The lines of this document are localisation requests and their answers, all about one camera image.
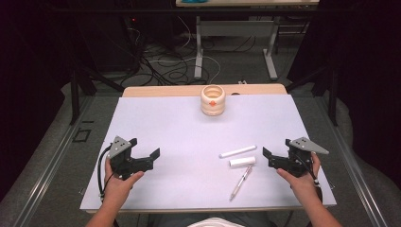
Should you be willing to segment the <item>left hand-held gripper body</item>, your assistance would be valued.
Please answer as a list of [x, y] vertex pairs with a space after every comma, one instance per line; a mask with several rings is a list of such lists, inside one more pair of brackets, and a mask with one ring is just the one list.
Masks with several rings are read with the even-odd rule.
[[132, 174], [153, 169], [154, 161], [148, 157], [131, 157], [130, 142], [120, 136], [116, 136], [111, 145], [109, 159], [113, 173], [121, 180], [127, 180]]

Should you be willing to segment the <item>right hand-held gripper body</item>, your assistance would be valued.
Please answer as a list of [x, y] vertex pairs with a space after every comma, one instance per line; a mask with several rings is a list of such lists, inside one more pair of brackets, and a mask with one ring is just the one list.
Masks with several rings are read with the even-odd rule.
[[301, 137], [290, 141], [291, 147], [288, 148], [288, 156], [280, 157], [272, 154], [269, 160], [269, 167], [275, 169], [282, 168], [294, 177], [301, 177], [307, 172], [312, 173], [311, 153], [321, 153], [327, 155], [329, 151], [311, 140]]

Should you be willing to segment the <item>white capped pen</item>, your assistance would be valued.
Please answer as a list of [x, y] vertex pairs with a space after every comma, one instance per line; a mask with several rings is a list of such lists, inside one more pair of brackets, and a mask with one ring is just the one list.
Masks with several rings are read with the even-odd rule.
[[255, 150], [255, 149], [257, 149], [257, 145], [252, 145], [252, 146], [248, 146], [248, 147], [245, 147], [245, 148], [238, 148], [238, 149], [235, 149], [235, 150], [223, 152], [218, 157], [221, 158], [221, 159], [222, 158], [227, 158], [227, 157], [230, 157], [230, 156], [234, 156], [234, 155], [241, 154], [241, 153], [244, 153], [244, 152], [252, 151], [252, 150]]

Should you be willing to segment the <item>clear ballpoint pen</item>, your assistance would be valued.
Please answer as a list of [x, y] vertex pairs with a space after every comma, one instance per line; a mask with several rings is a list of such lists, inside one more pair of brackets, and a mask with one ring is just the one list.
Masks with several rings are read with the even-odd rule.
[[253, 166], [248, 166], [247, 167], [246, 171], [243, 173], [243, 175], [239, 179], [238, 183], [236, 184], [233, 192], [231, 193], [229, 201], [233, 201], [235, 199], [235, 197], [236, 197], [237, 193], [239, 192], [241, 186], [247, 180], [247, 178], [249, 177], [249, 175], [252, 172], [252, 170], [253, 170]]

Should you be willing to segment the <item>cream ringed pen holder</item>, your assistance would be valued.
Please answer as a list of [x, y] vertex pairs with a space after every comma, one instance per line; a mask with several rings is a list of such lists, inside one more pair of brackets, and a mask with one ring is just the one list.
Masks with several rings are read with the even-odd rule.
[[220, 115], [225, 110], [226, 93], [219, 85], [205, 86], [200, 92], [200, 107], [204, 114]]

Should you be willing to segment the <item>person's right hand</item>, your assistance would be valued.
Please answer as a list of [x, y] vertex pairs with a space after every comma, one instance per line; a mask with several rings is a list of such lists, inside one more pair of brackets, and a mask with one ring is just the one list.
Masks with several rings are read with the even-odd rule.
[[311, 201], [312, 199], [319, 199], [315, 181], [318, 177], [321, 162], [315, 152], [311, 153], [311, 158], [312, 173], [307, 173], [302, 177], [296, 178], [282, 168], [276, 170], [277, 174], [289, 183], [294, 195], [299, 200]]

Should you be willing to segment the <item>person's left hand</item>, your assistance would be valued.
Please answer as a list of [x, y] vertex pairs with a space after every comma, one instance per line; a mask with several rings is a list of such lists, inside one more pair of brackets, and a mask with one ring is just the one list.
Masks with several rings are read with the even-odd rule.
[[104, 187], [104, 203], [123, 204], [127, 199], [133, 185], [138, 182], [145, 173], [143, 171], [136, 172], [129, 176], [127, 180], [120, 180], [114, 176], [111, 168], [111, 160], [105, 161], [105, 187]]

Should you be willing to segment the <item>black square floor socket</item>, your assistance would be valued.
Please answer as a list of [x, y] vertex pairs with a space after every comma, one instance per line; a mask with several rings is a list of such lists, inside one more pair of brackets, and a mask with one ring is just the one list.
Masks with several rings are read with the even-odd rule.
[[79, 128], [73, 136], [73, 143], [85, 143], [91, 134], [91, 130]]

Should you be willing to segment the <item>black metal stand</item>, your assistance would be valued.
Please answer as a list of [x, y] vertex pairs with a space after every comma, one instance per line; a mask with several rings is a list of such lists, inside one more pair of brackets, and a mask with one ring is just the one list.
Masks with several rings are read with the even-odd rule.
[[334, 126], [338, 126], [337, 123], [337, 96], [338, 96], [338, 85], [339, 85], [339, 74], [338, 70], [333, 66], [321, 66], [318, 69], [312, 71], [310, 74], [301, 78], [296, 82], [292, 82], [286, 86], [288, 92], [295, 88], [302, 86], [311, 80], [316, 79], [317, 82], [312, 87], [313, 96], [323, 96], [325, 91], [329, 92], [328, 104], [327, 104], [327, 115]]
[[98, 72], [86, 67], [76, 67], [70, 73], [70, 88], [71, 88], [71, 106], [72, 106], [72, 118], [70, 121], [71, 125], [74, 125], [80, 116], [80, 102], [78, 90], [87, 96], [94, 96], [96, 94], [96, 87], [93, 84], [93, 79], [98, 80], [107, 86], [115, 89], [117, 92], [123, 92], [125, 88], [117, 83], [105, 78]]

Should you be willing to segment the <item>person's white shirt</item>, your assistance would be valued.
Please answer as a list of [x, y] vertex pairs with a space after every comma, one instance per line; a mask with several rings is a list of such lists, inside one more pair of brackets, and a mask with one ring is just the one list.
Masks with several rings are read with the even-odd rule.
[[187, 227], [244, 227], [223, 218], [207, 218], [202, 221], [190, 224]]

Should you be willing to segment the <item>black computer tower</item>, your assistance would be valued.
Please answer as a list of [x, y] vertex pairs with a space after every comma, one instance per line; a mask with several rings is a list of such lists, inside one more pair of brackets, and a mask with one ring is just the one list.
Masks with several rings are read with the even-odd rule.
[[78, 22], [98, 71], [108, 73], [138, 69], [138, 62], [119, 16], [82, 16]]

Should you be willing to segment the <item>white desk with metal legs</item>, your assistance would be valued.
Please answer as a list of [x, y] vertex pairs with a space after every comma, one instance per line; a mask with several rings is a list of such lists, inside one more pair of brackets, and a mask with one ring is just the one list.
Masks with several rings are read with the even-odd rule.
[[[205, 3], [186, 4], [176, 0], [176, 6], [182, 9], [224, 9], [229, 12], [235, 9], [306, 9], [307, 6], [317, 7], [320, 0], [208, 0]], [[278, 80], [272, 59], [272, 52], [278, 36], [280, 16], [271, 16], [269, 20], [203, 20], [196, 16], [197, 55], [195, 59], [194, 78], [202, 75], [203, 37], [265, 37], [268, 45], [263, 50], [263, 56], [271, 80]]]

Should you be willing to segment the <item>metal floor rail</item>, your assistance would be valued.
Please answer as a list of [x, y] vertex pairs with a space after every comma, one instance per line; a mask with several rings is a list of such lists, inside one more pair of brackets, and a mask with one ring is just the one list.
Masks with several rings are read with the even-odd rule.
[[364, 179], [364, 175], [352, 150], [342, 137], [339, 128], [335, 126], [332, 120], [329, 118], [328, 107], [326, 106], [324, 98], [315, 97], [315, 102], [317, 103], [329, 130], [331, 130], [332, 134], [334, 135], [335, 141], [340, 150], [342, 162], [345, 165], [353, 186], [357, 191], [359, 200], [361, 201], [370, 222], [373, 224], [373, 227], [389, 227], [374, 199], [374, 195], [370, 187]]
[[[82, 227], [89, 219], [80, 204], [98, 152], [95, 103], [95, 97], [85, 97], [74, 125], [64, 113], [50, 127], [28, 163], [28, 175], [20, 185], [27, 192], [10, 227]], [[72, 142], [79, 128], [91, 130], [85, 143]]]

